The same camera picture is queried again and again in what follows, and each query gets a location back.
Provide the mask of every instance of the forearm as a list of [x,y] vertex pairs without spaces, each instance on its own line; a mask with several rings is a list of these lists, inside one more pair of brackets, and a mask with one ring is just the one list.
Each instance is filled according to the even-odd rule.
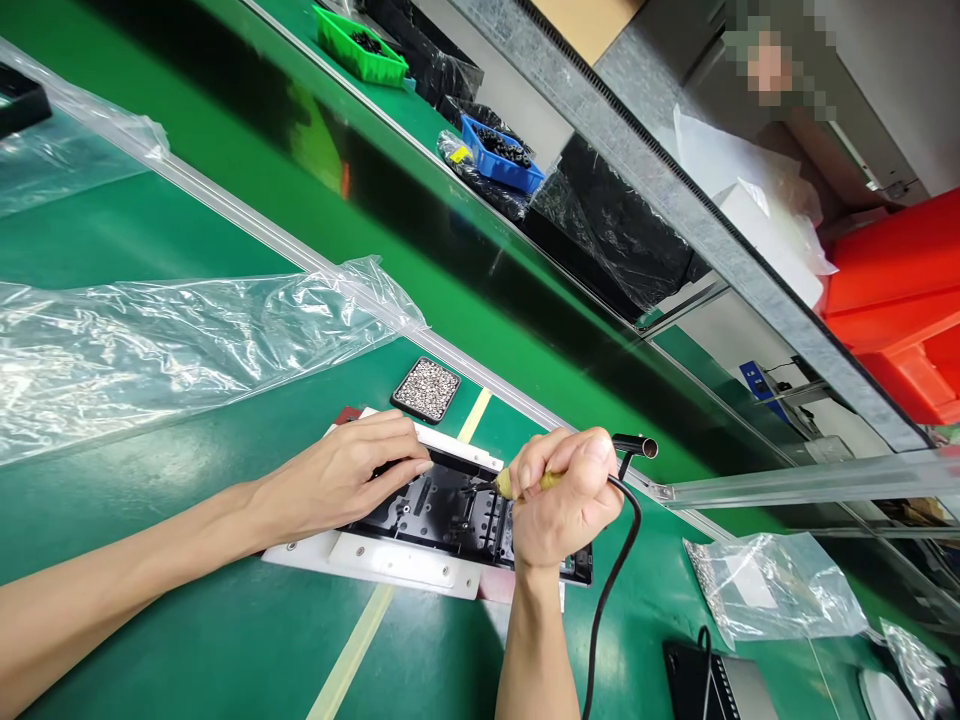
[[151,602],[258,549],[250,486],[0,587],[0,718],[14,717]]
[[517,567],[497,719],[579,718],[560,614],[559,571]]

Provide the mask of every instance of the right hand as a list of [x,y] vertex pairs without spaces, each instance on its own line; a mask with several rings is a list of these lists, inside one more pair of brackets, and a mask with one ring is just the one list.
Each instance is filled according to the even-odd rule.
[[[560,484],[540,488],[546,471]],[[513,552],[517,569],[559,569],[623,509],[623,494],[607,482],[617,474],[610,435],[593,428],[576,435],[558,428],[527,443],[510,464],[513,495]]]

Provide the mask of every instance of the red container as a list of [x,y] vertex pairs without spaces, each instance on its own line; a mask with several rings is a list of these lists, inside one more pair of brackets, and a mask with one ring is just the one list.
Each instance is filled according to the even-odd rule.
[[916,422],[960,422],[960,189],[837,243],[824,319]]

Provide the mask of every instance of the workbench surface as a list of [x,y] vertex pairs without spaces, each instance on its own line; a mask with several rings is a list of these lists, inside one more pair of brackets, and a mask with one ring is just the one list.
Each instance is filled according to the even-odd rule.
[[[38,0],[29,7],[4,5],[0,27],[66,79],[161,122],[174,152],[329,259],[382,255],[384,268],[436,331],[568,422],[657,436],[663,450],[661,459],[645,466],[650,475],[695,479],[737,463],[742,471],[751,461],[772,462],[711,415],[671,368],[624,342],[525,245],[509,238],[498,244],[494,230],[477,232],[479,216],[405,191],[408,180],[396,181],[395,198],[377,195],[382,185],[373,181],[365,187],[367,177],[397,166],[345,132],[329,112],[333,106],[352,113],[352,99],[319,104],[307,94],[305,102],[305,89],[284,81],[277,86],[282,92],[265,102],[251,95],[269,86],[258,84],[257,73],[270,82],[283,75],[258,60],[244,68],[251,72],[243,90],[247,111],[257,106],[263,112],[245,112],[218,84],[222,68],[213,59],[195,64],[183,54],[197,32],[209,58],[237,53],[232,65],[246,57],[245,45],[231,44],[232,36],[190,3],[168,2],[147,12],[101,0]],[[405,97],[418,108],[411,118],[433,112],[416,96]],[[295,99],[298,122],[290,122],[289,108],[274,112],[284,98]],[[304,127],[315,133],[304,134]],[[390,141],[387,135],[381,140]],[[322,150],[310,155],[310,164],[298,147]],[[398,146],[397,155],[404,152]],[[346,176],[345,165],[351,168]],[[417,237],[431,242],[418,244]],[[46,288],[295,269],[152,174],[4,218],[0,238],[0,280]],[[558,345],[561,335],[567,344]],[[274,469],[319,438],[344,405],[385,407],[421,354],[408,340],[397,340],[227,408],[0,469],[6,549],[0,582]],[[440,430],[456,435],[479,392],[465,381]],[[509,460],[539,430],[494,399],[473,442]],[[738,457],[746,451],[751,458]],[[681,543],[683,537],[706,538],[651,501],[643,505],[640,540],[604,615],[596,717],[670,718],[661,643],[693,640],[709,622]],[[760,511],[717,517],[737,534],[779,529]],[[599,585],[628,523],[625,514],[598,538],[597,584],[567,593],[564,622],[581,697]],[[856,587],[868,614],[902,622]],[[153,604],[27,716],[303,718],[372,590],[248,558]],[[507,616],[506,606],[398,589],[346,695],[343,716],[490,717]],[[867,717],[856,674],[878,664],[865,640],[743,644],[737,650],[760,663],[783,720],[832,717],[835,707],[845,719]]]

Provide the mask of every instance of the cable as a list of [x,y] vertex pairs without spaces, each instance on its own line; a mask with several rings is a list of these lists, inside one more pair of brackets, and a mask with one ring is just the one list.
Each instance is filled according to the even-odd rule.
[[634,494],[627,489],[627,486],[623,482],[623,478],[627,474],[627,468],[630,467],[630,461],[633,459],[633,453],[627,453],[623,462],[620,464],[620,477],[615,478],[613,475],[607,475],[607,482],[613,485],[617,490],[623,493],[623,497],[630,503],[630,506],[633,508],[633,523],[630,525],[630,531],[627,533],[627,539],[623,541],[623,549],[620,550],[620,554],[617,556],[616,562],[613,563],[613,568],[610,570],[610,575],[607,577],[607,582],[603,586],[603,590],[600,592],[600,599],[597,601],[597,612],[593,616],[593,629],[590,631],[590,660],[587,670],[587,696],[583,701],[583,720],[590,720],[590,707],[593,705],[593,678],[597,669],[597,636],[600,633],[600,618],[603,615],[603,608],[607,604],[607,598],[610,597],[610,590],[613,588],[613,584],[617,581],[617,576],[620,574],[621,568],[623,568],[623,563],[627,559],[627,555],[630,554],[630,550],[633,548],[633,543],[637,539],[637,533],[640,532],[640,523],[643,519],[643,511],[640,509],[640,503],[637,501],[637,498]]
[[710,711],[710,686],[713,685],[713,639],[710,636],[710,628],[706,625],[700,626],[700,632],[697,634],[697,647],[707,654],[707,680],[706,687],[703,690],[703,720],[707,720],[707,713]]
[[765,369],[764,369],[764,372],[773,372],[774,370],[779,370],[780,368],[786,367],[787,365],[796,365],[796,364],[797,364],[797,361],[796,361],[796,360],[791,360],[791,361],[788,362],[788,363],[783,363],[783,364],[781,364],[781,365],[777,365],[776,367],[772,367],[772,368],[770,368],[769,370],[767,370],[767,369],[765,368]]

